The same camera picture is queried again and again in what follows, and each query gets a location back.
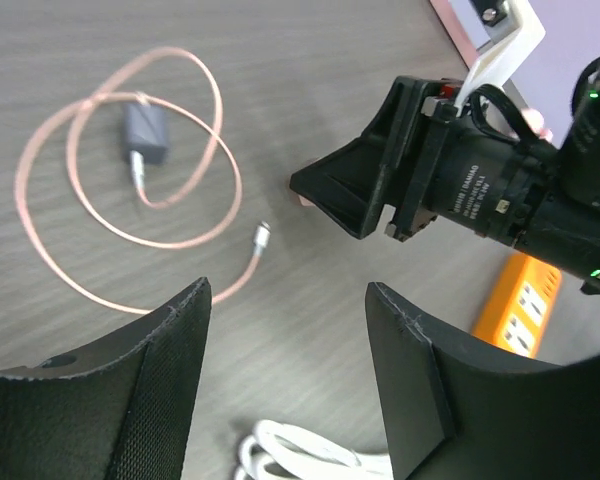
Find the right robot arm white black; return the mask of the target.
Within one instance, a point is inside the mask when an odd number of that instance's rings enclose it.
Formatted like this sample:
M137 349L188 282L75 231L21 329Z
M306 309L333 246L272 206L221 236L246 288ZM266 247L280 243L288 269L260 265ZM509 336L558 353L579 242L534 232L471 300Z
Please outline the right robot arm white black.
M600 57L580 75L560 147L499 88L466 100L451 79L400 76L354 140L295 172L293 192L354 238L406 241L444 217L582 280L600 294Z

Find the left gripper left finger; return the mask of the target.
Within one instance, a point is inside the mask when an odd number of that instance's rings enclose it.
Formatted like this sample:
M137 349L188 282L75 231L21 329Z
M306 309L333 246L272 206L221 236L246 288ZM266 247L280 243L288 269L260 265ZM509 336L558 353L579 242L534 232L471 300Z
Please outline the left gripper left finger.
M211 313L200 278L35 367L0 370L0 479L178 479Z

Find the grey usb charger adapter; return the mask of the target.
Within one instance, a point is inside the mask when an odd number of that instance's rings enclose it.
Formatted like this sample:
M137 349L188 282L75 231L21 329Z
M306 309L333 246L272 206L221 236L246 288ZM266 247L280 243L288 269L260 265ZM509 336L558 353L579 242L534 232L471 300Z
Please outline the grey usb charger adapter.
M162 165L170 147L166 110L152 103L125 103L123 145L128 161L137 153L145 163Z

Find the pink white power strip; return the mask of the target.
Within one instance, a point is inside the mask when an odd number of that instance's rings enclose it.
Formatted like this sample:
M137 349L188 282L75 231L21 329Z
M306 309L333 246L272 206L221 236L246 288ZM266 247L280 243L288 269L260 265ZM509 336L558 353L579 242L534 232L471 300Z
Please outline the pink white power strip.
M491 39L479 49L451 1L434 0L430 4L469 68L461 93L463 99L486 83L502 88L546 34L529 2L514 1L512 27L504 28L507 33L501 34L499 41Z

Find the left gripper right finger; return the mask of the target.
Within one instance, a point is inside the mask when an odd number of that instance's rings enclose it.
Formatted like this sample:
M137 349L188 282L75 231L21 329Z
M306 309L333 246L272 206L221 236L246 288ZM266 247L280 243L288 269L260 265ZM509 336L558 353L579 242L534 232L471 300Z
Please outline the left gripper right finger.
M600 479L600 354L492 346L369 284L367 329L397 479Z

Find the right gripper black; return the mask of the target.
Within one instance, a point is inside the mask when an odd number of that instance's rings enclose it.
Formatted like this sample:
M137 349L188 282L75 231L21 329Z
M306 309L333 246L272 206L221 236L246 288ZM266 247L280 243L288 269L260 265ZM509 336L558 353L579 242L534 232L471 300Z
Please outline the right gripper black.
M410 239L436 218L424 205L425 196L448 124L456 118L453 101L459 87L449 78L397 78L362 133L293 173L291 190L349 235L363 239L377 228L374 190L383 163L388 180L383 202L395 208L385 233L400 242Z

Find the orange power strip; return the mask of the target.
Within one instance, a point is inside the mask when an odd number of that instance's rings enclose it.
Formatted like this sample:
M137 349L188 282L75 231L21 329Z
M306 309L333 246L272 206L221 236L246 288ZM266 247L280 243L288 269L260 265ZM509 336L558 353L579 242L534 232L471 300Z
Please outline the orange power strip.
M511 255L471 334L503 350L534 358L561 282L559 269L523 253Z

